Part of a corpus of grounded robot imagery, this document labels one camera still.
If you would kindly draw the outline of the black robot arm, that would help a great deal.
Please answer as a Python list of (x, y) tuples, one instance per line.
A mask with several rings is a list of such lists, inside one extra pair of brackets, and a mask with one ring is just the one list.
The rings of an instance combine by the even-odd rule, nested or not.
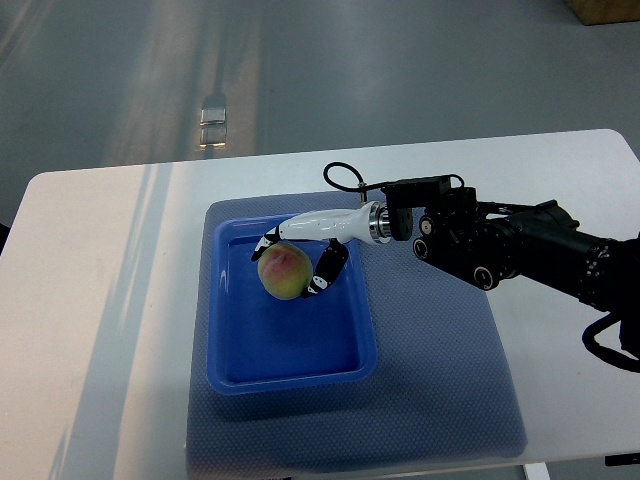
[(489, 291), (522, 275), (603, 312), (582, 334), (588, 352), (639, 370), (639, 240), (586, 234), (554, 200), (482, 202), (452, 175), (376, 184), (386, 210), (373, 230), (412, 241), (421, 261)]

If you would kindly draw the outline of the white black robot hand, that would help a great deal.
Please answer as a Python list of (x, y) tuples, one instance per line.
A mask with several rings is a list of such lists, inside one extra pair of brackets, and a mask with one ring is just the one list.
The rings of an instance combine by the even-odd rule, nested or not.
[(360, 240), (368, 244), (387, 243), (391, 228), (386, 205), (371, 201), (358, 209), (334, 209), (303, 213), (267, 231), (257, 243), (251, 260), (258, 266), (261, 255), (276, 243), (320, 241), (327, 244), (308, 287), (299, 297), (314, 297), (331, 287), (349, 259), (346, 244)]

